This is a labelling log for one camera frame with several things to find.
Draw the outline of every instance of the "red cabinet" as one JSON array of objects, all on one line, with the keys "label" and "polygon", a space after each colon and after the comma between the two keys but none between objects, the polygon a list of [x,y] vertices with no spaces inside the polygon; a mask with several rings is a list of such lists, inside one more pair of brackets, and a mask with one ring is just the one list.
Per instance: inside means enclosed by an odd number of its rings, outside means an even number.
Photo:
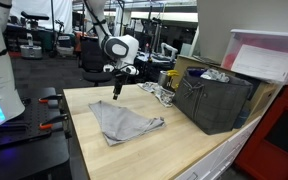
[{"label": "red cabinet", "polygon": [[256,179],[288,179],[288,87],[268,110],[235,163]]}]

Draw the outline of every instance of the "clear plastic bin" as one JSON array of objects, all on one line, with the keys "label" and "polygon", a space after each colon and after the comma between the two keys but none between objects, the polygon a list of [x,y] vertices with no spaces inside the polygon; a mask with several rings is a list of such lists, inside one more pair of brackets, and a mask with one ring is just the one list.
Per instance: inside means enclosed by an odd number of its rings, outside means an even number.
[{"label": "clear plastic bin", "polygon": [[222,67],[288,84],[288,33],[233,29]]}]

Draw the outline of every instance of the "wooden tabletop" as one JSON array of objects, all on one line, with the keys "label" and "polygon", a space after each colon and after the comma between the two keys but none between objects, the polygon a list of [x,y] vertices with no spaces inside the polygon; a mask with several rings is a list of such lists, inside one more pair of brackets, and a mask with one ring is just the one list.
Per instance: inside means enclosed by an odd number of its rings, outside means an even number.
[{"label": "wooden tabletop", "polygon": [[[64,90],[92,180],[172,179],[237,132],[206,135],[175,106],[165,108],[137,85],[123,86],[117,101],[112,92],[112,86]],[[88,107],[100,100],[147,118],[164,117],[166,127],[110,147]]]}]

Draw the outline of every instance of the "white cabinet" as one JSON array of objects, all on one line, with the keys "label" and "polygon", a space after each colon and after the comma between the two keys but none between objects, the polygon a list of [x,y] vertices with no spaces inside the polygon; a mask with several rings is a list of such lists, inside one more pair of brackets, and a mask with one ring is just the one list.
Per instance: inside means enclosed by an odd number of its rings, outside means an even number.
[{"label": "white cabinet", "polygon": [[227,141],[183,172],[177,180],[209,180],[218,178],[234,161],[260,121],[258,117]]}]

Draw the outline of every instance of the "black storage bin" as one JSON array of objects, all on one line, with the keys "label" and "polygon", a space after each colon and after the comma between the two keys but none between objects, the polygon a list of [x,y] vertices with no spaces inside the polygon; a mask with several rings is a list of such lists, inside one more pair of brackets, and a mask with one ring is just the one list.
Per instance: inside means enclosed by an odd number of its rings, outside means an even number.
[{"label": "black storage bin", "polygon": [[248,81],[226,76],[230,80],[224,83],[192,76],[186,70],[173,99],[176,107],[208,135],[233,129],[252,90]]}]

